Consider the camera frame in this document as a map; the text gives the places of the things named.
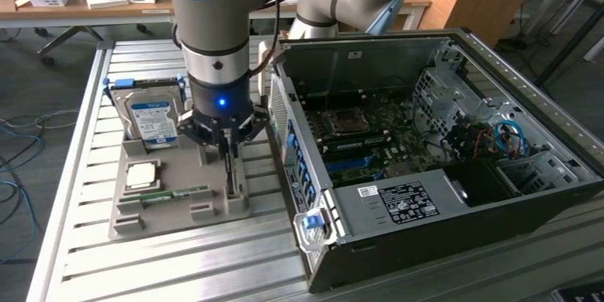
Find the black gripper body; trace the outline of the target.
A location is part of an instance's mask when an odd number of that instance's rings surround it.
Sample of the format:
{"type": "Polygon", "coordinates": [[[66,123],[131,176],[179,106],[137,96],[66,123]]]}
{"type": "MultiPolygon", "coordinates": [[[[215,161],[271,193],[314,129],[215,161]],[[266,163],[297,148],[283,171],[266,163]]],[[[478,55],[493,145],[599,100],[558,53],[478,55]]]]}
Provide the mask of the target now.
{"type": "Polygon", "coordinates": [[[190,77],[194,134],[206,143],[219,144],[222,130],[231,131],[231,143],[239,144],[251,128],[241,128],[254,113],[250,76],[227,84],[210,84],[190,77]]]}

